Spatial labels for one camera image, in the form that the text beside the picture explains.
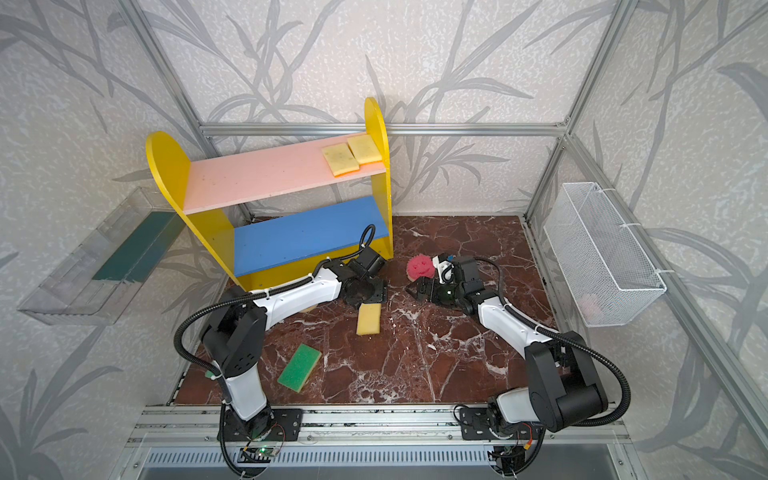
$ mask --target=red sponge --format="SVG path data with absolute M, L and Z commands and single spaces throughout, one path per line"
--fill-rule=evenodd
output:
M 435 276 L 435 266 L 432 265 L 432 259 L 426 255 L 416 255 L 411 260 L 408 260 L 406 273 L 408 280 L 412 282 L 420 276 L 432 278 Z

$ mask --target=metal vent grille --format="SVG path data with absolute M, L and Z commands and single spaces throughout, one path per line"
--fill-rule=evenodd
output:
M 233 461 L 235 449 L 229 449 Z M 269 467 L 487 465 L 488 448 L 467 446 L 286 446 Z M 145 468 L 224 465 L 216 447 L 153 447 Z

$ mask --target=leaf pattern wallpaper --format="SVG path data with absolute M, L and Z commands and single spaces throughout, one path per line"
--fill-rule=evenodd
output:
M 755 383 L 768 393 L 768 2 L 670 0 L 634 12 L 576 134 Z M 544 232 L 558 301 L 585 330 Z M 643 389 L 626 417 L 651 478 L 768 478 L 766 453 L 666 303 L 585 332 Z
M 0 2 L 0 478 L 107 478 L 183 362 L 174 327 L 226 276 L 183 232 L 118 322 L 47 326 L 16 310 L 139 185 L 144 142 L 202 153 L 117 6 Z
M 202 122 L 563 121 L 614 0 L 141 0 Z M 120 28 L 119 21 L 113 22 Z M 309 140 L 215 137 L 221 154 Z M 396 214 L 521 214 L 550 137 L 393 137 Z M 292 213 L 358 197 L 323 187 L 250 205 Z

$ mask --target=brown marble floor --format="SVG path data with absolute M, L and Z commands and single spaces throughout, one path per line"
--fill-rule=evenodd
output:
M 554 325 L 541 278 L 518 217 L 394 217 L 395 258 L 380 275 L 389 281 L 381 333 L 357 336 L 357 311 L 342 302 L 299 313 L 267 332 L 258 368 L 274 405 L 291 403 L 484 402 L 525 386 L 525 362 L 476 320 L 417 303 L 404 287 L 408 259 L 441 252 L 497 260 L 506 296 L 531 317 Z M 495 284 L 491 267 L 482 267 Z M 301 393 L 277 383 L 299 344 L 323 353 Z M 204 356 L 200 349 L 198 355 Z M 175 402 L 220 401 L 215 382 L 191 366 Z

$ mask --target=sponge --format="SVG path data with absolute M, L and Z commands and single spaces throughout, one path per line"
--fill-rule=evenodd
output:
M 379 333 L 379 319 L 382 315 L 381 303 L 364 303 L 357 312 L 357 334 L 376 335 Z
M 355 155 L 357 163 L 361 165 L 382 160 L 381 152 L 379 152 L 376 144 L 373 143 L 370 135 L 350 137 L 346 143 L 349 144 L 349 148 L 352 150 L 353 155 Z
M 286 369 L 277 379 L 280 385 L 285 385 L 294 392 L 301 392 L 301 387 L 304 386 L 306 379 L 310 377 L 312 369 L 315 368 L 317 360 L 320 358 L 320 352 L 306 346 L 303 343 L 296 349 L 296 353 L 293 354 L 290 362 L 286 365 Z
M 416 255 L 411 260 L 408 260 L 406 275 L 408 280 L 412 282 L 415 282 L 421 276 L 433 278 L 435 276 L 435 265 L 432 264 L 432 259 L 426 255 Z
M 323 148 L 323 156 L 331 167 L 334 177 L 360 170 L 360 165 L 355 160 L 352 152 L 346 144 L 331 145 Z

